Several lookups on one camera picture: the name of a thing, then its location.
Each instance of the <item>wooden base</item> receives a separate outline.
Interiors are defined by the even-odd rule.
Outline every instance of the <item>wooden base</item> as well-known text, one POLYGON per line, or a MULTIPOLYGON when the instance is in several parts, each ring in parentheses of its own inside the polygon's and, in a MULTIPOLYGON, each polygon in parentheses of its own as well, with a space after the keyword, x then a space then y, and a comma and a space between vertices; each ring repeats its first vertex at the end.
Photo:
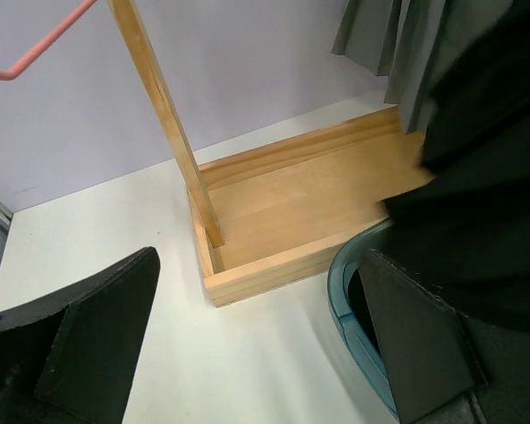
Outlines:
POLYGON ((326 271, 384 217, 380 200, 428 182, 421 143, 392 108, 202 165, 224 239, 212 247, 192 208, 210 298, 227 305, 326 271))

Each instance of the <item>white table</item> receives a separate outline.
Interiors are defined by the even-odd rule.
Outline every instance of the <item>white table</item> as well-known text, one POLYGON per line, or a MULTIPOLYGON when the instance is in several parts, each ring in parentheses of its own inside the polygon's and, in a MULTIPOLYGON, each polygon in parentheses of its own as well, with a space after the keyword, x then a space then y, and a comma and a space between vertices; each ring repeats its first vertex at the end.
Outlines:
MULTIPOLYGON (((381 107, 379 95, 364 96, 197 156, 204 162, 381 107)), ((211 305, 174 161, 16 214, 0 269, 0 310, 144 246, 156 247, 162 268, 125 424, 396 423, 337 333, 325 274, 211 305)))

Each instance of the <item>wooden post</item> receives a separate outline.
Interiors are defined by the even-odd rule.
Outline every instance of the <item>wooden post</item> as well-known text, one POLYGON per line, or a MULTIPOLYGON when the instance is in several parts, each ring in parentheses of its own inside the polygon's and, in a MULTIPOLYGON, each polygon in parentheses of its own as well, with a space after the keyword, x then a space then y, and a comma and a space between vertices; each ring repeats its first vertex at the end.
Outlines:
POLYGON ((199 211, 208 238, 214 247, 221 246, 223 239, 214 206, 194 160, 185 130, 178 119, 177 111, 170 98, 169 89, 161 73, 145 27, 141 22, 137 6, 134 0, 108 0, 108 3, 130 55, 132 55, 138 74, 148 91, 149 99, 151 99, 178 167, 183 174, 188 192, 193 197, 194 204, 199 211))

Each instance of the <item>wooden stand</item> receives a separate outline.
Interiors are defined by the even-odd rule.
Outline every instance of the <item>wooden stand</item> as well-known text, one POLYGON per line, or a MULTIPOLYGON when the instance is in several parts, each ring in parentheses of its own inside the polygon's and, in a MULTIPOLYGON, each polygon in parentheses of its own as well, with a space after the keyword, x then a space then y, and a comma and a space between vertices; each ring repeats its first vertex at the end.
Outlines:
POLYGON ((402 134, 396 108, 199 167, 133 0, 109 3, 185 179, 217 306, 326 271, 383 218, 378 201, 428 181, 422 136, 402 134))

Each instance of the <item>pink hanger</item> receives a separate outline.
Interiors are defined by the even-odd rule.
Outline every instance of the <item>pink hanger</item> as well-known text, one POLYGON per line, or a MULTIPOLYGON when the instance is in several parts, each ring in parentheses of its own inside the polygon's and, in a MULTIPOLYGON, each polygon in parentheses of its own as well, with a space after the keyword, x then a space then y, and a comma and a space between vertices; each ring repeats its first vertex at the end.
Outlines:
POLYGON ((90 9, 96 1, 97 0, 84 0, 84 2, 82 2, 79 7, 72 11, 69 16, 57 25, 53 31, 47 34, 40 42, 35 44, 18 62, 14 64, 12 68, 8 71, 0 70, 0 80, 11 81, 17 78, 35 61, 35 59, 37 59, 37 57, 41 56, 51 44, 56 42, 57 39, 84 14, 85 11, 90 9))

